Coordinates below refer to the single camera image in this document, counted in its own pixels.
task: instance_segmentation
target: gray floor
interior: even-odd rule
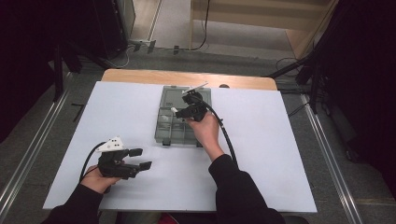
[[[126,69],[209,72],[255,77],[270,74],[276,70],[276,60],[185,51],[174,55],[173,51],[164,49],[155,49],[149,53],[148,48],[144,46],[137,52],[129,50],[129,57],[130,62],[125,66]],[[116,64],[125,62],[124,54],[113,61]],[[81,73],[73,75],[74,81],[69,86],[70,93],[64,106],[3,223],[39,223],[48,215],[49,212],[41,208],[49,192],[50,183],[56,175],[78,125],[78,122],[73,120],[78,114],[79,107],[72,104],[87,103],[95,81],[101,79],[103,72],[94,63],[86,62]],[[278,87],[295,89],[292,74],[295,74],[295,71],[289,73],[291,77],[283,76],[277,79]],[[53,89],[49,89],[22,119],[9,138],[0,145],[0,168],[4,170],[1,187],[11,178],[26,148],[29,147],[35,132],[50,108],[52,95]],[[285,94],[283,99],[288,112],[302,104],[298,94]],[[381,175],[367,164],[348,161],[344,155],[344,144],[331,119],[321,110],[319,113],[331,142],[333,153],[361,211],[364,223],[396,223],[396,215],[392,212],[396,208],[396,203],[390,198]],[[292,116],[290,124],[318,207],[316,214],[299,215],[305,217],[312,224],[349,223],[304,110]],[[101,223],[113,223],[114,218],[114,212],[104,212]]]

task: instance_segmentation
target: white table surface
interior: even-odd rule
[[[250,173],[268,206],[279,212],[317,212],[280,92],[211,90],[239,168]],[[144,149],[142,156],[125,158],[126,163],[152,165],[113,186],[100,209],[215,211],[216,185],[205,151],[155,142],[162,91],[162,85],[97,82],[43,208],[64,204],[91,149],[118,135],[126,147]],[[219,142],[229,154],[221,132]],[[88,166],[99,156],[94,153]]]

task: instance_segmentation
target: white mount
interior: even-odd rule
[[[118,136],[108,140],[106,143],[104,143],[103,145],[99,146],[99,148],[96,149],[97,152],[119,151],[119,150],[124,150],[124,147],[121,139]]]
[[[186,92],[188,92],[188,91],[193,91],[193,90],[196,90],[196,89],[202,88],[202,87],[206,86],[207,84],[208,84],[208,82],[207,82],[207,81],[205,81],[205,83],[204,83],[204,84],[201,84],[201,85],[199,85],[199,86],[197,86],[197,87],[190,87],[188,90],[186,90],[186,91],[182,91],[181,93],[182,93],[182,94],[184,94],[184,93],[186,93]]]

